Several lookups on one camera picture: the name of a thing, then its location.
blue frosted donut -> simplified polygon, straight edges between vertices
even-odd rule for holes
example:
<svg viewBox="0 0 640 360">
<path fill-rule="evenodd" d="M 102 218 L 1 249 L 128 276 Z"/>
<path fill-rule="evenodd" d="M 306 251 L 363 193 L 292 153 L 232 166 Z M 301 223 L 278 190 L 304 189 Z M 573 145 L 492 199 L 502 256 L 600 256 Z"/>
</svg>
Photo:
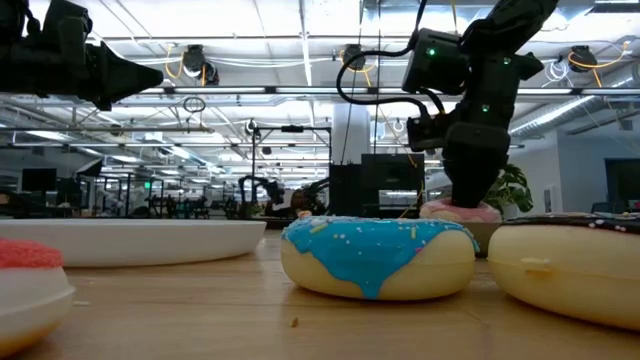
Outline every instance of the blue frosted donut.
<svg viewBox="0 0 640 360">
<path fill-rule="evenodd" d="M 431 241 L 447 231 L 464 234 L 477 251 L 471 233 L 462 225 L 428 219 L 307 217 L 286 228 L 282 240 L 293 244 L 299 254 L 312 254 L 335 279 L 356 284 L 363 298 L 376 299 L 385 280 L 428 251 Z M 283 252 L 283 265 L 285 256 L 289 255 Z M 285 266 L 285 271 L 297 270 Z"/>
</svg>

wooden table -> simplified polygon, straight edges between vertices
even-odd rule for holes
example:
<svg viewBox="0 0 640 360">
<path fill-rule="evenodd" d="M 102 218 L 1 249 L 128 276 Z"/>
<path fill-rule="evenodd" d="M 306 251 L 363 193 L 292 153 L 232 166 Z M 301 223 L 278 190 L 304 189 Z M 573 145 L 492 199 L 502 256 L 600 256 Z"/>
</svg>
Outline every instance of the wooden table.
<svg viewBox="0 0 640 360">
<path fill-rule="evenodd" d="M 484 262 L 457 295 L 379 303 L 301 289 L 279 257 L 268 232 L 255 253 L 229 260 L 70 269 L 75 300 L 87 303 L 16 359 L 640 359 L 639 333 L 514 300 Z"/>
</svg>

donut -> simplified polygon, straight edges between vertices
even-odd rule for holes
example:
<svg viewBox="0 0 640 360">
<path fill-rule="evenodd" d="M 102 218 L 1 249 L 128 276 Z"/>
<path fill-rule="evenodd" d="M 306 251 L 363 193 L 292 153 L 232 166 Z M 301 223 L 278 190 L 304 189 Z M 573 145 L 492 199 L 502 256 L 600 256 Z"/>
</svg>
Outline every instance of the donut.
<svg viewBox="0 0 640 360">
<path fill-rule="evenodd" d="M 285 273 L 309 290 L 370 300 L 453 294 L 473 277 L 475 242 L 440 220 L 311 216 L 282 233 Z"/>
<path fill-rule="evenodd" d="M 481 202 L 475 209 L 460 208 L 451 205 L 451 199 L 440 199 L 426 202 L 420 208 L 423 219 L 442 219 L 454 222 L 499 223 L 502 221 L 500 211 Z"/>
<path fill-rule="evenodd" d="M 0 240 L 0 289 L 0 358 L 55 329 L 74 292 L 59 251 L 13 240 Z"/>
<path fill-rule="evenodd" d="M 496 283 L 526 303 L 640 330 L 640 218 L 548 214 L 507 220 L 489 243 Z"/>
</svg>

